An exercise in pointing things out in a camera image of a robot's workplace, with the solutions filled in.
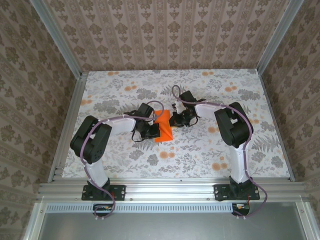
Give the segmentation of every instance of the gray leaf pattern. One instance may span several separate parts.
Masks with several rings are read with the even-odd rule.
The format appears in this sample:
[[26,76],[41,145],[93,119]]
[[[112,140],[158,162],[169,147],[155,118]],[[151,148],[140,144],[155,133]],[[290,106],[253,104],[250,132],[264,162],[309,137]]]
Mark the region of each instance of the gray leaf pattern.
[[[249,172],[254,177],[288,177],[275,126],[255,69],[97,71],[88,75],[74,132],[86,116],[106,119],[158,100],[173,111],[171,87],[190,90],[196,99],[219,104],[239,102],[254,128],[249,144]],[[160,110],[156,103],[151,105]],[[216,120],[200,118],[189,128],[173,128],[173,140],[133,142],[131,132],[109,138],[103,166],[111,178],[219,178],[230,175],[230,152]],[[10,137],[10,131],[3,133]],[[70,149],[63,177],[86,174]]]

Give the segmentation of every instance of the purple cable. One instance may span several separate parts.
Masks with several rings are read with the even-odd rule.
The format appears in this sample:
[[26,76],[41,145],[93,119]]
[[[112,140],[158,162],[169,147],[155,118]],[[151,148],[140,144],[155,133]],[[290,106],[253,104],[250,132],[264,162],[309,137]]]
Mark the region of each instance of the purple cable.
[[106,216],[103,216],[103,217],[99,217],[97,215],[97,209],[98,208],[101,208],[103,205],[100,205],[99,207],[96,207],[94,209],[94,216],[95,216],[95,219],[98,219],[98,218],[101,218],[101,219],[104,219],[104,218],[107,218],[109,217],[115,210],[116,208],[116,200],[115,198],[110,194],[110,192],[108,192],[107,190],[103,189],[102,187],[99,187],[91,178],[90,176],[90,173],[88,172],[87,170],[87,161],[84,160],[84,150],[85,150],[85,146],[86,144],[88,143],[88,140],[90,138],[90,136],[92,135],[92,133],[95,131],[95,129],[102,123],[105,123],[105,122],[108,122],[108,121],[113,121],[113,120],[119,120],[119,119],[143,119],[143,120],[147,120],[147,121],[150,121],[150,120],[156,120],[157,118],[159,118],[165,111],[165,107],[164,105],[160,102],[160,101],[157,101],[157,100],[152,100],[152,101],[149,101],[147,104],[150,104],[150,103],[158,103],[161,105],[162,107],[162,112],[159,114],[159,115],[155,115],[154,117],[142,117],[142,116],[129,116],[129,115],[122,115],[122,116],[116,116],[116,117],[112,117],[112,118],[107,118],[107,119],[103,119],[101,121],[99,121],[96,125],[93,126],[93,128],[89,131],[88,135],[86,136],[83,144],[82,144],[82,147],[81,147],[81,150],[80,150],[80,160],[81,162],[83,163],[84,165],[84,171],[86,173],[86,175],[88,176],[89,178],[89,181],[90,183],[96,187],[97,189],[105,192],[111,199],[112,199],[112,209],[111,211],[106,215]]
[[251,125],[248,121],[248,119],[240,112],[238,111],[237,109],[233,108],[232,106],[229,106],[229,105],[225,105],[225,104],[219,104],[219,103],[214,103],[214,102],[208,102],[208,101],[205,101],[205,102],[189,102],[189,101],[184,101],[184,100],[181,100],[177,95],[175,95],[174,93],[174,89],[175,88],[178,88],[179,90],[179,96],[181,94],[181,89],[178,85],[173,85],[171,91],[172,91],[172,95],[180,102],[182,103],[185,103],[185,104],[193,104],[193,105],[198,105],[198,104],[208,104],[208,105],[213,105],[213,106],[217,106],[217,107],[222,107],[222,108],[227,108],[227,109],[230,109],[234,112],[236,112],[244,121],[245,123],[247,124],[248,128],[249,128],[249,138],[247,139],[247,141],[245,142],[245,144],[243,145],[243,163],[244,163],[244,173],[245,175],[248,177],[248,179],[255,185],[257,186],[259,189],[261,189],[263,192],[264,192],[264,200],[263,202],[261,203],[261,205],[257,208],[257,210],[255,210],[253,213],[250,213],[249,215],[247,216],[243,216],[240,212],[238,211],[233,211],[235,212],[236,214],[238,214],[240,217],[242,218],[248,218],[248,217],[251,217],[253,215],[255,215],[258,211],[261,210],[261,208],[264,206],[264,204],[266,203],[267,199],[268,199],[268,194],[266,192],[266,190],[264,190],[260,185],[258,185],[254,180],[252,180],[252,178],[249,176],[249,173],[247,171],[247,156],[246,156],[246,147],[248,145],[248,143],[250,142],[251,140],[251,137],[252,137],[252,129],[251,129]]

